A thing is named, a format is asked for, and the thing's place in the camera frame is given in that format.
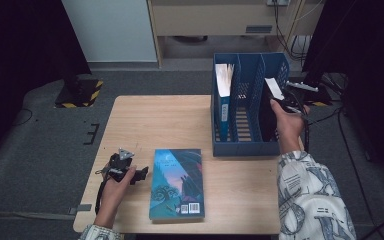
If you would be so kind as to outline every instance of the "book cover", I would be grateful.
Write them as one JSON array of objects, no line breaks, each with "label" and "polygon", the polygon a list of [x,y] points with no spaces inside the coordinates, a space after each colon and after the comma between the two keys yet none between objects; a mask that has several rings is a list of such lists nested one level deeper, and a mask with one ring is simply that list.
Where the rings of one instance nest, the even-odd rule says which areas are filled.
[{"label": "book cover", "polygon": [[151,184],[151,220],[205,217],[200,149],[156,149]]},{"label": "book cover", "polygon": [[220,141],[227,141],[229,135],[229,104],[230,86],[233,75],[232,64],[216,64],[216,79],[218,89],[218,126]]}]

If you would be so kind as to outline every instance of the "book in crate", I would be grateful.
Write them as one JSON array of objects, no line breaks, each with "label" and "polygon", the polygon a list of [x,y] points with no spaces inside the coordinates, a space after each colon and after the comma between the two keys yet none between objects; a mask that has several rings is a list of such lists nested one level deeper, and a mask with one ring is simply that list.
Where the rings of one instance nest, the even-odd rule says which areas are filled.
[{"label": "book in crate", "polygon": [[205,217],[200,149],[156,149],[151,184],[151,220]]}]

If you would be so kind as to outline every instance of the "wall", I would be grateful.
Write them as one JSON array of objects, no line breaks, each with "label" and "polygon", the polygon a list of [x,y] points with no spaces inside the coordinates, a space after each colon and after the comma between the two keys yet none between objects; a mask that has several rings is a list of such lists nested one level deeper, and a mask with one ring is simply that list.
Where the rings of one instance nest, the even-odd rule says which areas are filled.
[{"label": "wall", "polygon": [[88,62],[156,62],[146,0],[63,0]]}]

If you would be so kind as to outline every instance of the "hand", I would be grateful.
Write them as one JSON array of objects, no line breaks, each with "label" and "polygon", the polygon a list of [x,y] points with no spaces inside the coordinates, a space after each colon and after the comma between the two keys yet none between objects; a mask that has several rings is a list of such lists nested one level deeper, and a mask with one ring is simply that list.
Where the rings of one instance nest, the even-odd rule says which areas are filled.
[{"label": "hand", "polygon": [[[278,102],[270,100],[270,105],[276,115],[277,132],[279,133],[280,151],[282,154],[301,150],[299,136],[304,128],[304,121],[298,113],[287,113]],[[304,106],[307,113],[310,108]]]},{"label": "hand", "polygon": [[126,194],[127,187],[130,185],[130,180],[135,175],[136,166],[129,168],[123,180],[115,181],[109,177],[101,196],[101,208],[96,215],[94,225],[112,228],[114,225],[117,209]]}]

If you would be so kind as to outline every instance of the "patterned sleeve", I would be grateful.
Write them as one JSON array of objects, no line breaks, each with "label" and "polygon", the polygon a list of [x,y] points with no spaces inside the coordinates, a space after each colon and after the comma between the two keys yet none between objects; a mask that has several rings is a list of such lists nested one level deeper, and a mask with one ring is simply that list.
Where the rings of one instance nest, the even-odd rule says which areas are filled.
[{"label": "patterned sleeve", "polygon": [[80,236],[80,240],[123,240],[123,235],[112,229],[88,225]]},{"label": "patterned sleeve", "polygon": [[329,169],[303,151],[278,165],[279,239],[356,239],[354,225]]}]

